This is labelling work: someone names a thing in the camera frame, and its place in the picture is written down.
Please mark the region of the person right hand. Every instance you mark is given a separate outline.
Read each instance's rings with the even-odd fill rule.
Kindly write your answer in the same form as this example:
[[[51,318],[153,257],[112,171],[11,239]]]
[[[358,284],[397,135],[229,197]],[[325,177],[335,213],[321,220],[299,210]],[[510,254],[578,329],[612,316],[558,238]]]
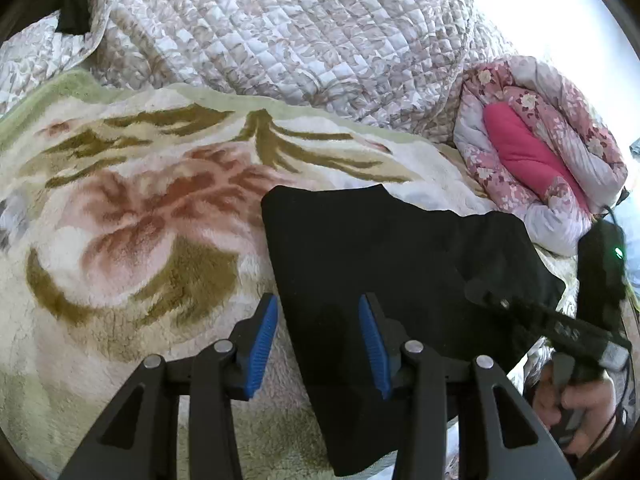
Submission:
[[[615,426],[616,393],[614,382],[604,372],[598,379],[560,390],[553,382],[553,362],[541,371],[533,397],[533,409],[550,430],[559,425],[565,411],[582,411],[582,422],[563,450],[583,458],[594,452],[612,434]]]

